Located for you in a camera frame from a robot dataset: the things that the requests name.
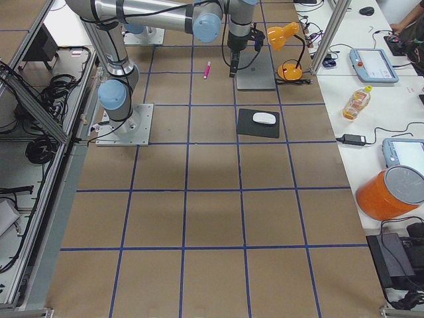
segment orange desk lamp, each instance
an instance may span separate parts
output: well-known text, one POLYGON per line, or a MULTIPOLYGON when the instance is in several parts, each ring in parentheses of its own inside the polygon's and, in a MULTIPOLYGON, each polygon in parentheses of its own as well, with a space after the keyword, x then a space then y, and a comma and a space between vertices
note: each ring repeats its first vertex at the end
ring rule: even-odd
POLYGON ((299 24, 296 22, 292 22, 289 25, 286 25, 284 28, 280 26, 273 26, 266 31, 266 34, 268 36, 268 42, 271 44, 271 47, 275 51, 280 51, 284 47, 284 45, 286 45, 288 38, 290 38, 291 36, 294 36, 303 44, 302 52, 296 64, 284 63, 278 66, 277 74, 282 80, 300 80, 303 74, 300 66, 300 60, 302 59, 303 53, 305 52, 305 41, 296 34, 298 31, 299 24))

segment robotic arm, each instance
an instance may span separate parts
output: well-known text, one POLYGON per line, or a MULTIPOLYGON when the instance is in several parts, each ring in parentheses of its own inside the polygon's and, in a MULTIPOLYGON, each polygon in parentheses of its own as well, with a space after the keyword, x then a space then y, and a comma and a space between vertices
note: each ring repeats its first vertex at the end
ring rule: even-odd
POLYGON ((111 128, 117 135, 136 130, 140 118, 133 112, 131 95, 138 81, 138 69, 128 57, 120 23, 177 30, 213 42, 221 29, 223 15, 230 15, 227 45, 231 49, 230 77, 238 67, 240 51, 249 40, 260 51, 264 34, 251 27, 257 0, 195 0, 192 4, 167 0, 66 0, 81 17, 84 27, 110 78, 99 88, 111 128))

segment orange cylinder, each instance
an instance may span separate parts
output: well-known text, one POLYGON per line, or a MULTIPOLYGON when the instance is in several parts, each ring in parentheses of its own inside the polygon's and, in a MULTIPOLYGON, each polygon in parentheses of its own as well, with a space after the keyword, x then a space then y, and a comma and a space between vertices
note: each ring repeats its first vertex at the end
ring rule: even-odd
POLYGON ((424 177, 410 167, 393 166, 359 187, 356 201, 373 219, 393 219, 424 202, 424 177))

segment blue joint cap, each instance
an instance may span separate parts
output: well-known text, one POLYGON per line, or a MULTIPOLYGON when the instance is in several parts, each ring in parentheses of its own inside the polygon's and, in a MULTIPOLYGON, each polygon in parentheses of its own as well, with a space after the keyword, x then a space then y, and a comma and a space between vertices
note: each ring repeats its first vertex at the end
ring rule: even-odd
POLYGON ((108 111, 119 109, 127 99, 125 85, 115 79, 102 83, 99 87, 99 99, 102 106, 108 111))
POLYGON ((257 4, 257 0, 243 0, 243 2, 247 3, 248 5, 255 5, 255 4, 257 4))
POLYGON ((144 25, 124 25, 125 30, 133 34, 140 34, 144 32, 146 28, 144 25))
POLYGON ((193 23, 193 35, 203 43, 210 43, 217 39, 221 29, 221 20, 213 13, 205 13, 193 23))

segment person's hand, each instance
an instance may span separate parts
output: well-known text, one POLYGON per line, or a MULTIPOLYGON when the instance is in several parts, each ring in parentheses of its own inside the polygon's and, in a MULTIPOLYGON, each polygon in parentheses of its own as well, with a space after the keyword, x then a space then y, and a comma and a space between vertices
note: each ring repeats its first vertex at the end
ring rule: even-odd
POLYGON ((392 31, 396 34, 399 34, 400 32, 402 32, 404 30, 404 26, 399 24, 399 23, 392 23, 390 25, 390 27, 392 28, 392 31))

